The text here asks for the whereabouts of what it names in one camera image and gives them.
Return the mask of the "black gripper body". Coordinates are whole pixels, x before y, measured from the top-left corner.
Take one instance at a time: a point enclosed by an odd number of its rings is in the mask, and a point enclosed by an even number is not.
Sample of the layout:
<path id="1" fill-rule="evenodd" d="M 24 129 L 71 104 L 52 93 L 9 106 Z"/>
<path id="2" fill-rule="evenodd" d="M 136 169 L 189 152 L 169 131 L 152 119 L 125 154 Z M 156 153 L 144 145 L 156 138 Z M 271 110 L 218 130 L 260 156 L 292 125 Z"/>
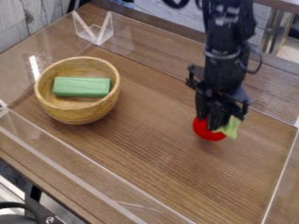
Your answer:
<path id="1" fill-rule="evenodd" d="M 195 90 L 202 89 L 211 100 L 231 101 L 231 116 L 244 120 L 252 99 L 243 88 L 248 74 L 247 48 L 232 52 L 215 52 L 204 49 L 204 67 L 188 65 L 189 76 L 185 84 Z"/>

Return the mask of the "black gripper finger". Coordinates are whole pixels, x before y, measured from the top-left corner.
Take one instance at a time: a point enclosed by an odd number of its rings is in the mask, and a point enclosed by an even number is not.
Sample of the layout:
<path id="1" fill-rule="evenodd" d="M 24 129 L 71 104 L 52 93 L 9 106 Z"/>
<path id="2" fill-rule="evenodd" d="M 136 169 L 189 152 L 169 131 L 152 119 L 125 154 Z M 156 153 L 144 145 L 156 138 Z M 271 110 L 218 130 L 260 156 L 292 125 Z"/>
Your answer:
<path id="1" fill-rule="evenodd" d="M 231 116 L 231 101 L 211 100 L 208 102 L 208 129 L 216 130 L 228 123 Z"/>
<path id="2" fill-rule="evenodd" d="M 202 89 L 197 89 L 195 94 L 195 106 L 196 116 L 200 120 L 203 120 L 208 114 L 208 99 L 210 97 L 206 95 L 206 92 Z"/>

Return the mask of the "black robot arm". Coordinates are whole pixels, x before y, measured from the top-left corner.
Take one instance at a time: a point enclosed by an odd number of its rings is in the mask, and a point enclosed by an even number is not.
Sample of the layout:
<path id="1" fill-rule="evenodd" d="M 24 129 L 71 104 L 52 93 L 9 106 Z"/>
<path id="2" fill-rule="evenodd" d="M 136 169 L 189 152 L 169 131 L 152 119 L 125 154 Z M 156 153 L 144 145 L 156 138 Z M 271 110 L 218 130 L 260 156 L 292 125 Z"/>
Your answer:
<path id="1" fill-rule="evenodd" d="M 196 118 L 214 131 L 230 124 L 232 117 L 244 120 L 252 99 L 243 81 L 256 74 L 248 67 L 248 43 L 255 36 L 256 20 L 252 0 L 202 0 L 206 44 L 204 66 L 188 65 L 185 84 L 195 90 Z"/>

